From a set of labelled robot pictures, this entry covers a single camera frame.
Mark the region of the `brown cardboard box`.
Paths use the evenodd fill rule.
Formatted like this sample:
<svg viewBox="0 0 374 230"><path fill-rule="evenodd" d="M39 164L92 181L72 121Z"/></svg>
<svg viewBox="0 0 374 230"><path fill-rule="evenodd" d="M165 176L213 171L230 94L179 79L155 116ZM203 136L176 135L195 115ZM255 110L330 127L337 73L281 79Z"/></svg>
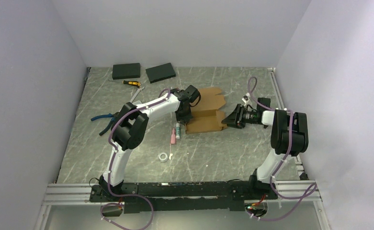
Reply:
<svg viewBox="0 0 374 230"><path fill-rule="evenodd" d="M222 123L226 113L221 108L226 104L222 90L218 87L201 88L198 90L201 100L194 101L191 108L193 118L185 125L186 134L198 134L222 131L227 128Z"/></svg>

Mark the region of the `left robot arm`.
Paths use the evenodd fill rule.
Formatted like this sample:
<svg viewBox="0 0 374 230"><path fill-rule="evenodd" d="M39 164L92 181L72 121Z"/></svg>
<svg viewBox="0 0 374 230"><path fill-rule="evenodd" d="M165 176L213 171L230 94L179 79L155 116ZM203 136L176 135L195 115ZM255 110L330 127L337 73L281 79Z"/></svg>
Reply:
<svg viewBox="0 0 374 230"><path fill-rule="evenodd" d="M185 125L193 118L191 108L201 99L197 88L189 85L185 90L164 89L159 98L147 103L123 105L111 126L108 143L112 146L109 165L99 178L102 195L109 201L121 195L125 168L129 157L145 136L150 121L175 113L179 123Z"/></svg>

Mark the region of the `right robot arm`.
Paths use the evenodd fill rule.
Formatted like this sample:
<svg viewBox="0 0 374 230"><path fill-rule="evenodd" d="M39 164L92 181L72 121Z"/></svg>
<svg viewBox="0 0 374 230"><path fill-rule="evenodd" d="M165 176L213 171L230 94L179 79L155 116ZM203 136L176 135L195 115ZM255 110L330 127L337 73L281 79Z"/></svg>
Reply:
<svg viewBox="0 0 374 230"><path fill-rule="evenodd" d="M273 179L287 161L305 152L308 147L307 116L285 110L268 109L270 98L259 98L254 109L251 105L237 104L233 112L222 120L227 127L243 129L246 124L270 127L271 150L266 160L249 178L248 194L259 199L272 189Z"/></svg>

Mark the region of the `clear tape roll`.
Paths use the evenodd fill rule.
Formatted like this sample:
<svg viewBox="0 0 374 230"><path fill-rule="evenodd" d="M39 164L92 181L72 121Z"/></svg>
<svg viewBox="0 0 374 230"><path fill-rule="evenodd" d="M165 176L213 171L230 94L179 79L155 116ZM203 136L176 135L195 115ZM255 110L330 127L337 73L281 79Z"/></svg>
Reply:
<svg viewBox="0 0 374 230"><path fill-rule="evenodd" d="M160 153L160 154L158 155L158 160L159 160L160 162L166 162L166 161L169 160L169 156L168 156L167 153L162 152L162 153Z"/></svg>

